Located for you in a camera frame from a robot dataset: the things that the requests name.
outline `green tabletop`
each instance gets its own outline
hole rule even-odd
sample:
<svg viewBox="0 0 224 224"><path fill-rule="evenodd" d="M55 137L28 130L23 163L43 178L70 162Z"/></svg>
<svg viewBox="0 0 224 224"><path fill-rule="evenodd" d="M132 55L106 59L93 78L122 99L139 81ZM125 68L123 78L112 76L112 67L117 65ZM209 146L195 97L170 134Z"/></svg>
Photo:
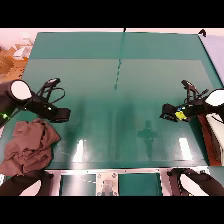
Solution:
<svg viewBox="0 0 224 224"><path fill-rule="evenodd" d="M72 112L69 122L53 124L61 140L48 169L208 165L197 120L159 119L164 103L183 103L183 79L199 91L221 87L197 35L39 33L24 80L38 91L55 77L66 91L56 106ZM52 99L59 95L55 91ZM21 112L6 125L0 158L15 122L35 117ZM180 139L187 140L187 150Z"/></svg>

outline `robotic arm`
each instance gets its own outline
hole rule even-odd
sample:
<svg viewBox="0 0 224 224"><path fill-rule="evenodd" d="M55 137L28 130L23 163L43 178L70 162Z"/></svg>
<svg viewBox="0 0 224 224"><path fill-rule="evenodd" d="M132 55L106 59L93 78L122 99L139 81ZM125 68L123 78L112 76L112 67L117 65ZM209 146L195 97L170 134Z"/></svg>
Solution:
<svg viewBox="0 0 224 224"><path fill-rule="evenodd" d="M68 121L71 111L68 108L57 108L53 105L65 96L65 91L56 87L58 83L60 83L59 78L50 79L37 93L34 93L23 80L1 83L0 128L21 110L29 110L36 113L38 117L54 123ZM63 90L64 95L54 102L48 102L52 91L56 89Z"/></svg>
<svg viewBox="0 0 224 224"><path fill-rule="evenodd" d="M208 89L199 94L196 87L190 82L183 80L181 82L184 89L187 90L187 98L184 104L173 106L164 104L160 118L178 122L179 120L189 122L192 117L201 114L218 114L223 123L224 121L224 89L216 89L208 96L203 96L208 92Z"/></svg>

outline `crumpled cloth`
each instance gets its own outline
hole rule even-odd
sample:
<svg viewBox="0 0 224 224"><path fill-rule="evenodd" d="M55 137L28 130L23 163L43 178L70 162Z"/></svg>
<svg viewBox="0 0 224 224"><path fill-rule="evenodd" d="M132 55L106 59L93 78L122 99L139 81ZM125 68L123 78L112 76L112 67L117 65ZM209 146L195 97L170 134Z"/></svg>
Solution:
<svg viewBox="0 0 224 224"><path fill-rule="evenodd" d="M52 160L51 144L59 140L54 128L40 118L17 122L13 138L6 144L0 173L14 176L43 169Z"/></svg>

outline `white wall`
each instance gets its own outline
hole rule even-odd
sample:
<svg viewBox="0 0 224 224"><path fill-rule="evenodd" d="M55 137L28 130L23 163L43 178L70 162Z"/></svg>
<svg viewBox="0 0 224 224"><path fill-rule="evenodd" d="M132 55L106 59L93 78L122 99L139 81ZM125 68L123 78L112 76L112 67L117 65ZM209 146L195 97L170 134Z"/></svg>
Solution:
<svg viewBox="0 0 224 224"><path fill-rule="evenodd" d="M126 32L161 32L197 34L202 28L127 28ZM224 36L223 28L204 28L207 35ZM0 47L9 49L14 44L22 44L24 37L29 37L33 42L38 32L122 32L123 28L0 28Z"/></svg>

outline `table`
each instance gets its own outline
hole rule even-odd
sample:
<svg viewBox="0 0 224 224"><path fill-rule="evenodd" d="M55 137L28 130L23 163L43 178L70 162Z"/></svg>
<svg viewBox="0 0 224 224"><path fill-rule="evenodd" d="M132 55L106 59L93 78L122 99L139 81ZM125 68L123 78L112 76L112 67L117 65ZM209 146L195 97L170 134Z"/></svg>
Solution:
<svg viewBox="0 0 224 224"><path fill-rule="evenodd" d="M54 77L66 91L56 105L72 113L69 122L53 124L61 141L47 169L209 165L196 119L159 119L164 103L178 105L186 98L183 79L199 91L222 87L197 35L39 33L23 79L38 91ZM0 158L15 122L35 117L21 112L6 125ZM187 146L181 145L185 140Z"/></svg>

